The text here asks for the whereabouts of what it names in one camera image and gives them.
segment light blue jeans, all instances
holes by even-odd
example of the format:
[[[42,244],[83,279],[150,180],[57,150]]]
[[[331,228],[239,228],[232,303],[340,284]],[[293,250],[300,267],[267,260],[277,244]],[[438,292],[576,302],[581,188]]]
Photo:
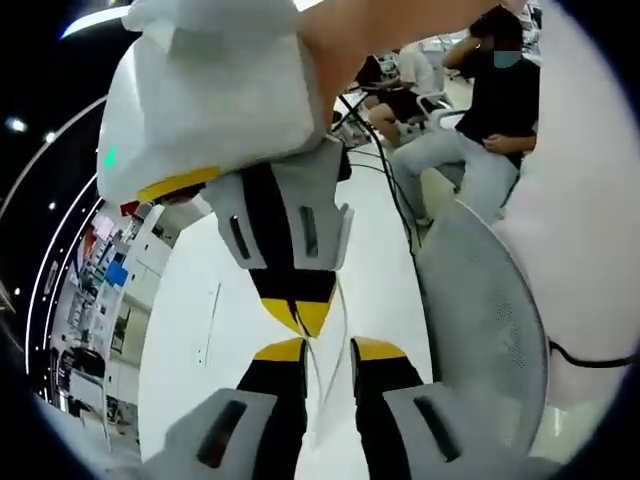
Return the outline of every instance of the light blue jeans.
[[[518,169],[507,157],[487,151],[453,129],[427,133],[415,139],[396,150],[390,162],[406,197],[405,201],[400,194],[398,201],[408,219],[414,215],[418,219],[427,217],[420,182],[420,174],[427,168],[465,162],[458,198],[488,224],[497,219],[500,207],[518,177]]]

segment green led light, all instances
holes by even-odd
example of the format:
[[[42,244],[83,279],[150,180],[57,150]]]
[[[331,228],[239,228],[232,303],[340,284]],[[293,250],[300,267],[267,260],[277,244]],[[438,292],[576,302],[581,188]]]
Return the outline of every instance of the green led light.
[[[111,147],[109,149],[109,153],[107,154],[107,158],[104,159],[104,166],[107,168],[111,168],[113,167],[116,162],[118,161],[116,159],[117,153],[116,153],[116,148],[115,147]]]

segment black t-shirt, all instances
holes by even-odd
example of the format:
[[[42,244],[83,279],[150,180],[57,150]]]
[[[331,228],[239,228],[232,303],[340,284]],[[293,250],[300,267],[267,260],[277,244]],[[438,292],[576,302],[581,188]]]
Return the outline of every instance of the black t-shirt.
[[[493,134],[508,137],[534,135],[538,121],[540,67],[522,58],[509,68],[496,68],[493,53],[479,50],[469,54],[460,66],[466,77],[475,77],[471,108],[456,126],[467,138],[482,145]],[[521,153],[507,155],[520,167]]]

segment black shorts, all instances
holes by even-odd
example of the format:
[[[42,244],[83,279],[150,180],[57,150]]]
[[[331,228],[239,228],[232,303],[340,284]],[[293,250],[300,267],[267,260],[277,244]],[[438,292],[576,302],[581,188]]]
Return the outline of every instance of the black shorts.
[[[378,90],[372,93],[378,97],[380,103],[386,103],[389,105],[389,108],[393,111],[396,119],[402,123],[406,123],[406,121],[411,117],[422,115],[424,113],[416,101],[418,95],[413,93],[411,90]]]

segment yellow trim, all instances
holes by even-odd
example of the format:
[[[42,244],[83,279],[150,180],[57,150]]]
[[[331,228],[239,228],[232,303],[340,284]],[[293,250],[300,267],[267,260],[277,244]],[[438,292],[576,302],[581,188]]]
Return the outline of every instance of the yellow trim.
[[[302,356],[303,338],[292,338],[284,342],[273,343],[256,353],[254,360],[270,362],[297,362]]]
[[[358,346],[360,360],[363,361],[402,358],[407,356],[406,353],[392,343],[365,337],[353,337],[353,339]]]
[[[298,313],[300,314],[300,321],[307,328],[311,338],[317,338],[318,335],[320,335],[324,321],[331,308],[334,292],[335,288],[334,291],[331,292],[331,296],[327,302],[296,302],[296,307],[298,307]],[[289,305],[285,300],[279,298],[262,298],[261,300],[264,307],[276,320],[298,335],[302,335],[302,332],[298,328],[298,323],[293,315],[291,315]]]
[[[174,175],[140,190],[138,192],[138,200],[151,202],[176,190],[215,180],[221,173],[220,167],[207,167],[182,175]]]

